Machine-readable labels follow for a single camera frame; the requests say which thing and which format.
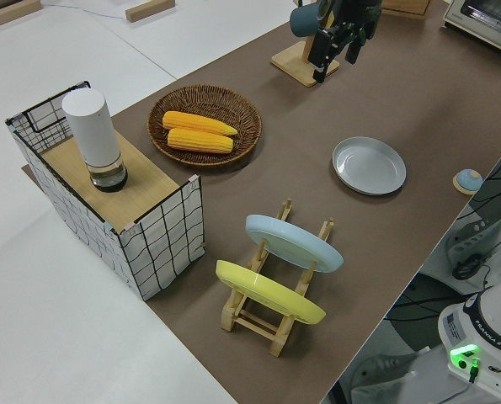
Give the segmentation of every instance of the grid-pattern box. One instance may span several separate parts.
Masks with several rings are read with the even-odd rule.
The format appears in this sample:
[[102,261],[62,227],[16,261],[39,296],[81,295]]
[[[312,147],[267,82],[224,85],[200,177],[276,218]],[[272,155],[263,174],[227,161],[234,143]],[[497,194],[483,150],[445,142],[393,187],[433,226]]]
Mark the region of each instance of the grid-pattern box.
[[61,108],[81,82],[6,121],[37,183],[68,227],[143,300],[169,286],[205,253],[201,179],[193,176],[117,232],[42,157],[72,136]]

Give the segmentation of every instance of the gray plate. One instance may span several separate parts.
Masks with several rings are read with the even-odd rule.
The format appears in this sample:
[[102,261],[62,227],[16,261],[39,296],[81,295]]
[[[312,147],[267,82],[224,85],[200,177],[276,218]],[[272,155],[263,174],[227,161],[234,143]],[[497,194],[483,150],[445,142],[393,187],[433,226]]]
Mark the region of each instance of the gray plate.
[[350,188],[367,195],[399,189],[406,178],[405,164],[386,143],[371,137],[351,137],[333,152],[336,174]]

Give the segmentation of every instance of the yellow corn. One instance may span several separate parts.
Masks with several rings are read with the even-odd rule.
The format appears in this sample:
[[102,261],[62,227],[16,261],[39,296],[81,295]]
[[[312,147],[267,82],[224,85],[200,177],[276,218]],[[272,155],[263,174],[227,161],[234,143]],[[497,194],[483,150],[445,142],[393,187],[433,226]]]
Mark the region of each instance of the yellow corn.
[[233,150],[233,139],[201,130],[173,128],[168,132],[168,146],[191,152],[227,154]]
[[204,132],[223,136],[233,136],[237,134],[237,129],[219,120],[179,111],[166,111],[163,116],[163,127],[167,130],[173,128],[202,130]]

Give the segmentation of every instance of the blue mug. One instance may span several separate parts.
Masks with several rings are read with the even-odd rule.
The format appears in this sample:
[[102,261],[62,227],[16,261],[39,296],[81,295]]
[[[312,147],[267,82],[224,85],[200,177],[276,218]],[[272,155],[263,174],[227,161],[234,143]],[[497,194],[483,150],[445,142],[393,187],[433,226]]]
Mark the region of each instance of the blue mug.
[[294,36],[305,37],[316,34],[319,29],[319,3],[310,3],[295,8],[290,15],[290,28]]

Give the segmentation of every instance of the woven bowl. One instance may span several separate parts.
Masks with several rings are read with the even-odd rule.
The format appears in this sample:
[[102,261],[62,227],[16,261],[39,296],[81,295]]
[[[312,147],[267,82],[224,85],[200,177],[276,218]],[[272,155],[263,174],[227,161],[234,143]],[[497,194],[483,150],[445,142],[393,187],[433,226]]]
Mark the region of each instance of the woven bowl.
[[[198,114],[220,120],[235,129],[233,151],[229,154],[177,150],[168,146],[168,131],[163,128],[167,111]],[[222,167],[247,155],[261,136],[261,116],[243,96],[228,88],[195,85],[179,88],[160,98],[152,107],[147,132],[153,145],[173,160],[194,167]]]

